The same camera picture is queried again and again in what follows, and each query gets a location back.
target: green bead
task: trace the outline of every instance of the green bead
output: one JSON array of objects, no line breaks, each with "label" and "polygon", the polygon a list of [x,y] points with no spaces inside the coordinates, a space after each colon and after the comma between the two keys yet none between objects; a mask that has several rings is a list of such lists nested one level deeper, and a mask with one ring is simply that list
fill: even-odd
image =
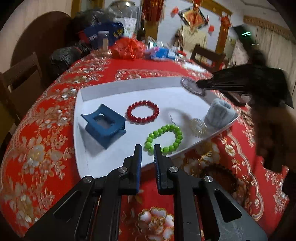
[{"label": "green bead", "polygon": [[179,146],[179,144],[178,144],[177,142],[174,142],[174,143],[173,143],[173,146],[174,146],[175,149],[177,149],[178,146]]},{"label": "green bead", "polygon": [[147,137],[147,142],[153,142],[153,139],[151,137]]},{"label": "green bead", "polygon": [[152,146],[151,142],[146,142],[146,143],[145,143],[145,147],[146,147],[147,149],[150,149],[151,146]]},{"label": "green bead", "polygon": [[174,151],[175,150],[174,146],[169,146],[168,148],[169,148],[170,151]]},{"label": "green bead", "polygon": [[153,134],[155,137],[157,137],[159,135],[158,131],[153,131]]},{"label": "green bead", "polygon": [[148,150],[150,153],[153,153],[153,146],[149,148]]},{"label": "green bead", "polygon": [[170,129],[173,131],[176,128],[176,126],[174,124],[170,125]]},{"label": "green bead", "polygon": [[157,131],[160,135],[163,133],[163,129],[161,129],[161,128],[159,128]]},{"label": "green bead", "polygon": [[164,154],[168,153],[169,151],[170,151],[170,149],[169,149],[168,147],[164,147],[164,148],[163,148],[163,153],[164,153]]},{"label": "green bead", "polygon": [[176,133],[179,130],[180,130],[180,127],[176,126],[176,128],[174,129],[174,132]]}]

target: bracelet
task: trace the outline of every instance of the bracelet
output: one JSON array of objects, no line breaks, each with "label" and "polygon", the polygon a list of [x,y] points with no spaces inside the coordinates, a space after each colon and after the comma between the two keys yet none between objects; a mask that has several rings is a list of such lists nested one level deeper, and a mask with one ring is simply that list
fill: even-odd
[{"label": "bracelet", "polygon": [[201,119],[191,120],[191,130],[196,137],[203,137],[207,133],[207,125]]},{"label": "bracelet", "polygon": [[183,139],[183,136],[182,136],[182,131],[180,131],[180,128],[178,126],[175,126],[174,124],[171,124],[171,125],[167,124],[167,125],[159,128],[157,131],[153,131],[153,133],[150,133],[146,139],[145,148],[150,153],[153,153],[153,146],[154,146],[154,145],[152,145],[153,139],[155,139],[156,137],[158,137],[161,134],[168,132],[168,131],[173,131],[176,134],[176,140],[169,147],[164,147],[162,149],[162,152],[164,154],[166,154],[168,152],[175,151],[178,148],[178,146],[180,145],[181,140]]},{"label": "bracelet", "polygon": [[[141,106],[141,105],[146,105],[149,108],[153,109],[153,115],[147,116],[147,117],[144,117],[144,118],[133,116],[131,114],[132,110],[135,109],[138,106]],[[154,121],[156,119],[156,117],[159,114],[159,108],[158,108],[158,106],[156,104],[154,104],[150,100],[148,100],[148,101],[146,101],[146,100],[140,100],[139,102],[136,101],[135,103],[133,103],[132,105],[130,105],[128,107],[128,110],[126,111],[126,114],[128,116],[128,119],[131,122],[138,122],[138,123],[141,123],[142,122],[143,124],[145,124],[147,122],[151,122],[151,121]]]}]

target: metal screw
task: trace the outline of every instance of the metal screw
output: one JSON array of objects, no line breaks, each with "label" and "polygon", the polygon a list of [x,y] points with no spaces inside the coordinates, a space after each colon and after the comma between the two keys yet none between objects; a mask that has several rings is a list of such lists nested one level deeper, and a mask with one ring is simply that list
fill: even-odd
[{"label": "metal screw", "polygon": [[90,183],[93,180],[93,177],[92,176],[86,176],[82,180],[83,180],[84,183]]},{"label": "metal screw", "polygon": [[126,167],[120,167],[120,168],[118,168],[118,171],[119,171],[120,173],[125,173],[125,172],[128,171],[128,169],[127,169]]},{"label": "metal screw", "polygon": [[170,172],[177,172],[179,169],[177,167],[170,167]]},{"label": "metal screw", "polygon": [[211,176],[205,176],[204,179],[208,183],[211,183],[213,181],[213,178]]}]

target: table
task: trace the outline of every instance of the table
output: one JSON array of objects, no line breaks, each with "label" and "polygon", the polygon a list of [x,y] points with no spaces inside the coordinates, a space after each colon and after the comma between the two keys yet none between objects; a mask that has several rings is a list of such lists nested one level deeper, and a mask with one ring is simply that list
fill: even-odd
[{"label": "table", "polygon": [[[1,212],[19,236],[24,236],[79,181],[73,143],[78,89],[131,78],[145,81],[145,77],[153,76],[198,78],[196,72],[171,61],[115,60],[90,54],[63,73],[36,101],[13,135],[0,173]],[[215,93],[225,99],[220,92]],[[289,201],[281,191],[288,169],[281,174],[264,169],[262,158],[255,154],[254,130],[242,117],[230,129],[173,162],[193,176],[211,163],[230,169],[239,180],[233,197],[268,235]],[[173,197],[160,196],[154,173],[145,172],[139,194],[122,198],[119,239],[174,240],[173,231]]]}]

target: brown arched headboard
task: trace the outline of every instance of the brown arched headboard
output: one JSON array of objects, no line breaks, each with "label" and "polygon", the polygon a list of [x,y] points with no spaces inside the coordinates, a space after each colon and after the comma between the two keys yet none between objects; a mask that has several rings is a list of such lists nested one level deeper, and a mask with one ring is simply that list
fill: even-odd
[{"label": "brown arched headboard", "polygon": [[79,40],[71,30],[70,23],[71,17],[59,11],[48,12],[36,18],[19,38],[10,66],[35,52],[43,75],[42,81],[45,85],[49,85],[53,81],[47,71],[50,55],[56,49]]}]

